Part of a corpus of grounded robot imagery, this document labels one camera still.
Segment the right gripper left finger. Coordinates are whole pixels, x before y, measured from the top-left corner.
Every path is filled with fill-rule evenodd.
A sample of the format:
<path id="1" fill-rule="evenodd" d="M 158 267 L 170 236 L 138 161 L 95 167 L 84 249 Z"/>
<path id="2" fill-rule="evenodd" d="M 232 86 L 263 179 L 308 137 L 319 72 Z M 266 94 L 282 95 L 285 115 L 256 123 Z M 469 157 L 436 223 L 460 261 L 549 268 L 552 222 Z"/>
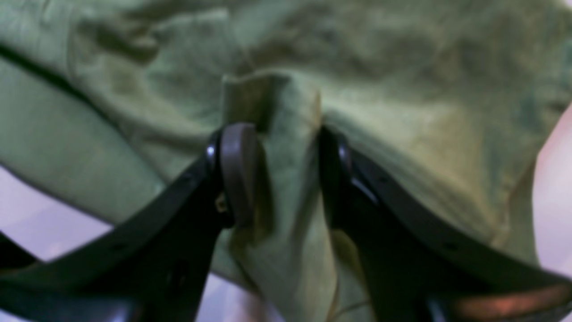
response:
<path id="1" fill-rule="evenodd" d="M 32 322 L 192 322 L 216 241 L 256 211 L 260 143 L 251 123 L 206 152 L 135 216 L 73 253 L 1 277 L 1 309 Z"/>

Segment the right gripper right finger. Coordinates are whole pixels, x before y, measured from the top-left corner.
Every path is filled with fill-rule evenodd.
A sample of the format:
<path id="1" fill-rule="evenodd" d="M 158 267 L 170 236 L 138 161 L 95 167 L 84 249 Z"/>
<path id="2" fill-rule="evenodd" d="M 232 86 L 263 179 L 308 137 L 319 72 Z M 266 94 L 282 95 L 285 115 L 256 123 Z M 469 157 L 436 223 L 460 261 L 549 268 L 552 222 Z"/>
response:
<path id="1" fill-rule="evenodd" d="M 378 322 L 560 322 L 567 277 L 508 257 L 427 210 L 340 132 L 319 135 L 327 222 L 359 251 Z"/>

